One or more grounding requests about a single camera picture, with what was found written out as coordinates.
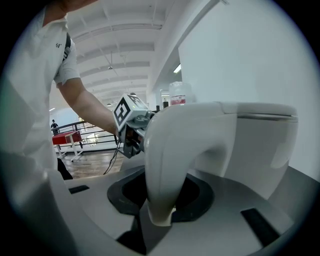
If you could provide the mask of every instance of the wooden floor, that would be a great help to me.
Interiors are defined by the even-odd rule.
[[[108,168],[109,162],[115,151],[82,153],[71,162],[72,155],[67,155],[61,160],[74,179],[102,175]],[[108,173],[118,172],[121,168],[124,156],[118,152],[116,161]]]

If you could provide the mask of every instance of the man's arm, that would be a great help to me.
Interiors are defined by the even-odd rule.
[[[109,133],[117,134],[117,126],[112,112],[85,89],[80,78],[69,79],[64,85],[58,83],[57,87],[68,105],[82,119]]]

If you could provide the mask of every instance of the red table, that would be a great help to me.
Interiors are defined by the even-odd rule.
[[[56,148],[58,149],[59,158],[62,158],[62,156],[64,156],[67,153],[67,152],[61,153],[60,145],[71,143],[71,147],[75,154],[75,156],[71,159],[71,162],[73,162],[74,159],[83,152],[83,151],[77,152],[75,147],[75,142],[82,142],[81,134],[78,130],[63,132],[58,135],[52,136],[52,142],[53,142],[53,145],[56,145]]]

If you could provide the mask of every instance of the toilet lid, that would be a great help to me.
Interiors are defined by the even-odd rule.
[[[219,102],[225,114],[262,114],[297,116],[297,110],[288,105],[260,102]]]

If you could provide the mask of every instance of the plastic container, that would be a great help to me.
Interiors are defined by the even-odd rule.
[[[191,84],[186,82],[173,82],[169,86],[170,104],[188,104],[193,102]]]

